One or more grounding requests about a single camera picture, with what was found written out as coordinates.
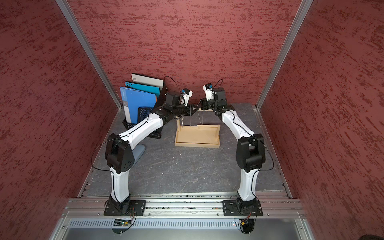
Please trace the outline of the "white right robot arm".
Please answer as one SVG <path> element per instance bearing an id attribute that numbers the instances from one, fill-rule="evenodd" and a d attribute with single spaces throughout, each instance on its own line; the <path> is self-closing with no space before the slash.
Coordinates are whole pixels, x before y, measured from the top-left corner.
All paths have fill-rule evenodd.
<path id="1" fill-rule="evenodd" d="M 236 162 L 241 169 L 241 183 L 236 205 L 238 211 L 245 214 L 258 207 L 255 189 L 258 174 L 266 161 L 264 137 L 254 133 L 240 119 L 235 108 L 228 104 L 224 88 L 206 84 L 203 90 L 205 98 L 200 101 L 202 110 L 212 110 L 237 140 Z"/>

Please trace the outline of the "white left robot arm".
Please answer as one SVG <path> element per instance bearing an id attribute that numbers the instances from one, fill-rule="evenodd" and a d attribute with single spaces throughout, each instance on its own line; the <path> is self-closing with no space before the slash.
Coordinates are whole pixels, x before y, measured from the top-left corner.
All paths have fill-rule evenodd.
<path id="1" fill-rule="evenodd" d="M 193 92 L 183 89 L 180 94 L 166 94 L 163 105 L 154 108 L 151 113 L 133 128 L 108 137 L 105 158 L 110 168 L 112 191 L 109 209 L 126 215 L 130 211 L 129 171 L 144 152 L 144 148 L 135 148 L 149 134 L 160 129 L 169 121 L 192 116 L 198 108 L 189 104 Z"/>

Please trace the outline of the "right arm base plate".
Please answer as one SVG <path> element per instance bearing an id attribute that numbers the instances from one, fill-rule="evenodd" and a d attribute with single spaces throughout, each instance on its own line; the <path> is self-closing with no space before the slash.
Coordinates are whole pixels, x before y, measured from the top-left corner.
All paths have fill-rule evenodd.
<path id="1" fill-rule="evenodd" d="M 251 216 L 261 217 L 263 216 L 263 210 L 261 203 L 257 199 L 251 201 L 243 201 L 240 198 L 235 201 L 223 201 L 224 216 Z"/>

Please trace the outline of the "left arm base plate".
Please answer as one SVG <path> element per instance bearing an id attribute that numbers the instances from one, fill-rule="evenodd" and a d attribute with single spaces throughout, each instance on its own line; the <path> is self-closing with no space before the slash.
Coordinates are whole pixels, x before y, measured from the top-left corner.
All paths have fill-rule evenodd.
<path id="1" fill-rule="evenodd" d="M 113 201 L 107 200 L 105 204 L 104 216 L 143 216 L 146 208 L 145 200 L 130 200 L 118 205 Z"/>

